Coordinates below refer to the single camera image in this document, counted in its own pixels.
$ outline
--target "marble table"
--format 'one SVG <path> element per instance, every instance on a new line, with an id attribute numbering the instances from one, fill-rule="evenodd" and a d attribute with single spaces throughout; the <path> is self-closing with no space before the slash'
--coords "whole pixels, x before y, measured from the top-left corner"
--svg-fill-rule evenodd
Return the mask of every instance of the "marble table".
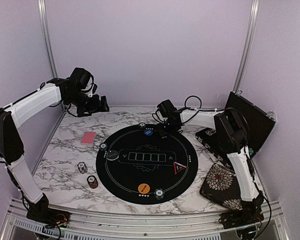
<path id="1" fill-rule="evenodd" d="M 103 213 L 178 215 L 223 212 L 226 208 L 199 194 L 199 189 L 213 165 L 213 156 L 195 138 L 202 127 L 184 126 L 183 135 L 193 144 L 198 155 L 198 172 L 192 185 L 177 198 L 154 205 L 129 203 L 111 194 L 101 183 L 96 171 L 99 145 L 116 131 L 145 122 L 156 123 L 151 107 L 112 107 L 110 112 L 76 118 L 66 114 L 40 161 L 34 179 L 53 205 Z M 82 145 L 85 132 L 96 132 L 93 145 Z M 81 174 L 77 164 L 85 162 L 87 173 Z M 88 186 L 87 177 L 96 176 L 99 186 Z"/>

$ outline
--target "orange disc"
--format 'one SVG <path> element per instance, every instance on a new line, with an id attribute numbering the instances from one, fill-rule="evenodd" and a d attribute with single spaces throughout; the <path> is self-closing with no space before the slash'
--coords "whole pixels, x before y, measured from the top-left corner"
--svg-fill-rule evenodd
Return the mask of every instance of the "orange disc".
<path id="1" fill-rule="evenodd" d="M 150 192 L 150 186 L 146 183 L 142 183 L 138 186 L 138 191 L 141 194 L 147 194 L 148 192 Z"/>

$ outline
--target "poker table layout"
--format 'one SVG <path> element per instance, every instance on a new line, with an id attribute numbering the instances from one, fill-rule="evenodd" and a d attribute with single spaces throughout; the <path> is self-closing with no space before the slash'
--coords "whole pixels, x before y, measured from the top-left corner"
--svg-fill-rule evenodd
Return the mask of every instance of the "poker table layout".
<path id="1" fill-rule="evenodd" d="M 198 157 L 180 133 L 162 138 L 155 124 L 141 122 L 115 132 L 100 145 L 96 170 L 116 197 L 153 205 L 170 201 L 190 187 Z"/>

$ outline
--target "robotic arm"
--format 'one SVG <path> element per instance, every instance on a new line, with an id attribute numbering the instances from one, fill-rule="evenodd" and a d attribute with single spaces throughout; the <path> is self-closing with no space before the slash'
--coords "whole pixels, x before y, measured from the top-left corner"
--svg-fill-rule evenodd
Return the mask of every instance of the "robotic arm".
<path id="1" fill-rule="evenodd" d="M 91 87 L 84 90 L 90 78 Z M 75 105 L 78 117 L 108 112 L 106 97 L 102 96 L 100 100 L 99 96 L 94 94 L 96 89 L 93 76 L 85 69 L 77 67 L 69 78 L 54 78 L 29 95 L 0 108 L 0 157 L 6 163 L 12 181 L 29 203 L 29 219 L 48 223 L 60 213 L 65 216 L 69 213 L 48 208 L 49 201 L 35 183 L 26 164 L 24 145 L 18 128 L 41 110 L 61 101 L 65 105 Z"/>
<path id="2" fill-rule="evenodd" d="M 261 205 L 264 196 L 255 183 L 255 170 L 248 150 L 249 133 L 241 121 L 239 112 L 233 108 L 224 110 L 201 110 L 187 107 L 177 109 L 170 100 L 157 106 L 164 122 L 157 125 L 162 137 L 179 131 L 182 125 L 195 125 L 214 129 L 220 148 L 227 154 L 235 171 L 241 194 L 242 210 L 221 215 L 224 228 L 233 228 L 264 219 Z"/>

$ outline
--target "black floral bag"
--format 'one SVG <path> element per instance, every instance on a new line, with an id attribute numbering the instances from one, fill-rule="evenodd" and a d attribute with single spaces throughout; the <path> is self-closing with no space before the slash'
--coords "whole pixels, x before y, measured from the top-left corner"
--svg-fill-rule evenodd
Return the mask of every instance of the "black floral bag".
<path id="1" fill-rule="evenodd" d="M 227 209 L 242 209 L 241 192 L 235 172 L 217 163 L 212 165 L 206 175 L 200 194 Z"/>

